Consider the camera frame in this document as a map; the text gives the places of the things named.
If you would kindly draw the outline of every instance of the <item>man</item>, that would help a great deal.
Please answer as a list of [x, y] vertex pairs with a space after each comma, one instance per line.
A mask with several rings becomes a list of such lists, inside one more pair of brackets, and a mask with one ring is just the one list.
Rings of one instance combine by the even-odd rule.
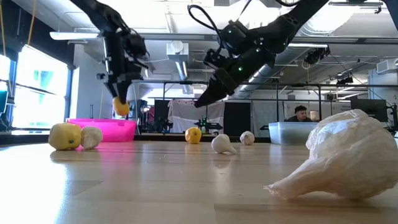
[[295, 116], [285, 120], [287, 122], [313, 122], [307, 117], [307, 109], [305, 106], [298, 106], [294, 109]]

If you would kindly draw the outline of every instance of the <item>black partition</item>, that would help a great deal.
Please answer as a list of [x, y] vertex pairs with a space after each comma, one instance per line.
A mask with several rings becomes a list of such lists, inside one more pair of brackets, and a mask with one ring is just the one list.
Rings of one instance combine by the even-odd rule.
[[159, 118], [167, 119], [169, 117], [169, 101], [155, 100], [155, 121], [158, 121]]
[[251, 130], [251, 104], [225, 103], [224, 134], [240, 136]]

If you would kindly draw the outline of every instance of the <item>window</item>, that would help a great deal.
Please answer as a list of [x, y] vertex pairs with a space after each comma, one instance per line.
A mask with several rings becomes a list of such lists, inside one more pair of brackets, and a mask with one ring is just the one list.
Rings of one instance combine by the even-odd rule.
[[31, 47], [19, 54], [13, 127], [51, 128], [65, 117], [68, 68]]
[[0, 90], [7, 90], [5, 81], [8, 81], [10, 76], [10, 63], [11, 61], [7, 57], [0, 55]]

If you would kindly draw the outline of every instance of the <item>white curtain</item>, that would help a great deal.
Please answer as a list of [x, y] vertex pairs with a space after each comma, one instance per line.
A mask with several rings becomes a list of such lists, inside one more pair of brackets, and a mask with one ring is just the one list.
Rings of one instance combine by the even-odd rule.
[[[197, 127], [194, 123], [206, 117], [206, 107], [196, 108], [193, 101], [171, 100], [169, 102], [169, 120], [174, 126], [171, 133], [183, 133], [188, 128]], [[208, 122], [219, 123], [224, 126], [225, 103], [213, 103], [208, 106]]]
[[[261, 131], [261, 127], [277, 121], [276, 102], [253, 101], [253, 132], [255, 137], [269, 137], [269, 131]], [[279, 121], [285, 119], [284, 104], [279, 103]]]

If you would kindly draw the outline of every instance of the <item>wooden table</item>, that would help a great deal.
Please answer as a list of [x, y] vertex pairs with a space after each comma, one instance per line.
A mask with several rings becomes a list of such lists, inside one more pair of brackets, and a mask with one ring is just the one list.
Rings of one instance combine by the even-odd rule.
[[307, 157], [297, 146], [103, 143], [0, 148], [0, 223], [398, 223], [398, 189], [362, 202], [313, 193], [285, 201], [263, 186]]

